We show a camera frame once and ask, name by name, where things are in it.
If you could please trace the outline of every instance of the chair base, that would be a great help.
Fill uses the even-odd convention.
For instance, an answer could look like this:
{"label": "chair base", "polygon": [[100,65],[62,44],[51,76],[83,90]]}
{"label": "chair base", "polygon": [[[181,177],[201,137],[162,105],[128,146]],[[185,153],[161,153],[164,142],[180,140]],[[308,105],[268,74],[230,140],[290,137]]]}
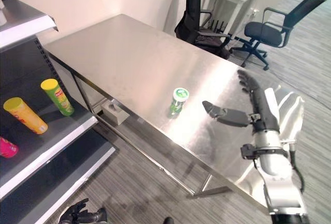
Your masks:
{"label": "chair base", "polygon": [[255,45],[253,45],[254,40],[250,40],[250,41],[246,41],[244,39],[235,37],[236,40],[239,40],[240,42],[243,43],[242,47],[232,47],[229,51],[230,53],[233,52],[233,50],[236,51],[243,51],[243,52],[248,52],[248,56],[244,59],[244,61],[242,62],[242,64],[240,65],[241,67],[245,67],[246,66],[246,61],[248,60],[248,58],[251,55],[255,55],[259,60],[261,60],[265,66],[263,67],[263,70],[269,70],[269,64],[268,62],[265,60],[265,58],[267,57],[267,52],[263,51],[261,49],[257,49],[258,45],[260,44],[260,42],[256,42]]}

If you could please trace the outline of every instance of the black office chair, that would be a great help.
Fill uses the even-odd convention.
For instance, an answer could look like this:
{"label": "black office chair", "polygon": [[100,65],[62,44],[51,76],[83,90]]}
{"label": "black office chair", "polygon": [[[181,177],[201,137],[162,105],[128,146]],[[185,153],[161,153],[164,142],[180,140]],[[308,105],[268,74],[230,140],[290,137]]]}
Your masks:
{"label": "black office chair", "polygon": [[[284,13],[279,10],[273,8],[265,8],[263,11],[263,18],[261,22],[249,22],[245,26],[245,35],[250,37],[250,41],[246,41],[241,38],[235,38],[241,42],[243,42],[242,47],[234,47],[230,49],[230,53],[233,50],[245,51],[249,52],[248,56],[245,58],[243,63],[241,64],[242,67],[246,66],[247,59],[254,54],[265,63],[264,70],[269,69],[269,64],[265,60],[267,57],[267,52],[258,49],[260,43],[267,44],[268,46],[282,48],[287,45],[289,42],[290,33],[293,29],[293,26],[298,23],[303,17],[313,11],[318,5],[322,4],[326,0],[303,0],[298,6],[296,6],[290,13]],[[285,16],[283,25],[278,25],[272,23],[270,21],[264,22],[264,14],[266,11],[271,11],[275,13],[279,13]]]}
{"label": "black office chair", "polygon": [[[228,59],[230,53],[224,48],[230,41],[230,35],[217,34],[204,28],[212,17],[209,10],[200,10],[201,0],[186,0],[186,10],[184,16],[175,28],[176,37],[190,44],[193,44],[203,50]],[[208,18],[200,27],[200,14],[208,14]]]}

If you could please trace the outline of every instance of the store shelf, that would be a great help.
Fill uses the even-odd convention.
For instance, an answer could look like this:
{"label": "store shelf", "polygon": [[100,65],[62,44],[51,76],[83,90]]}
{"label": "store shelf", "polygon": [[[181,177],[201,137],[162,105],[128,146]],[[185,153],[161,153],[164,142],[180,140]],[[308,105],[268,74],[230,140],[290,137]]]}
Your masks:
{"label": "store shelf", "polygon": [[54,104],[38,112],[48,130],[37,135],[18,122],[2,136],[19,147],[12,158],[0,157],[0,199],[49,162],[77,137],[91,128],[97,119],[80,104],[71,100],[75,109],[63,116]]}
{"label": "store shelf", "polygon": [[7,23],[0,26],[0,50],[39,32],[56,28],[50,16],[19,0],[5,0],[4,5],[2,11]]}
{"label": "store shelf", "polygon": [[0,222],[44,223],[116,151],[109,141],[86,132],[2,201]]}

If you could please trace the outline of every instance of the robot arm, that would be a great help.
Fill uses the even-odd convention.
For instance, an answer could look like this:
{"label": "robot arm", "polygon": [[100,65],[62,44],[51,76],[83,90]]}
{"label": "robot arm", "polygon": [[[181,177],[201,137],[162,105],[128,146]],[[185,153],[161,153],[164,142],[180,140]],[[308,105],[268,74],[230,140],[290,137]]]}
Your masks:
{"label": "robot arm", "polygon": [[241,148],[244,159],[252,159],[264,181],[264,195],[273,223],[309,223],[300,190],[292,181],[292,165],[287,159],[279,138],[277,118],[270,110],[264,90],[245,71],[238,71],[244,92],[250,95],[254,114],[238,110],[222,109],[204,101],[206,112],[217,121],[246,127],[253,125],[255,146],[245,144]]}

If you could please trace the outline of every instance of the cable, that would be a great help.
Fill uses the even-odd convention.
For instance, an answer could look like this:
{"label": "cable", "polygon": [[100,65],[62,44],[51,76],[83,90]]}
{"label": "cable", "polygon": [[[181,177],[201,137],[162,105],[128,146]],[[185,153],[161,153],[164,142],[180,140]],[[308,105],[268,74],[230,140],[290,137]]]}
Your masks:
{"label": "cable", "polygon": [[298,175],[298,177],[299,177],[299,179],[301,181],[300,192],[302,194],[305,191],[305,180],[304,180],[304,177],[302,176],[301,172],[299,171],[298,167],[296,166],[296,163],[295,163],[295,151],[290,151],[290,157],[291,157],[292,168],[296,172],[296,174]]}
{"label": "cable", "polygon": [[[251,63],[251,64],[255,64],[255,65],[260,66],[260,64],[255,63],[255,62],[253,62],[253,61],[246,61],[246,63]],[[302,89],[300,89],[300,88],[294,86],[293,84],[291,84],[291,83],[285,81],[283,78],[279,77],[279,76],[278,76],[275,72],[273,72],[272,70],[269,70],[269,72],[270,72],[271,74],[273,74],[276,78],[278,78],[280,81],[282,81],[282,82],[288,84],[289,86],[295,88],[297,91],[299,91],[299,92],[305,94],[306,96],[310,97],[311,99],[317,101],[319,104],[323,105],[325,108],[327,108],[328,110],[331,111],[331,107],[329,107],[327,104],[321,102],[320,100],[318,100],[318,99],[316,99],[315,97],[311,96],[310,94],[308,94],[307,92],[303,91]]]}

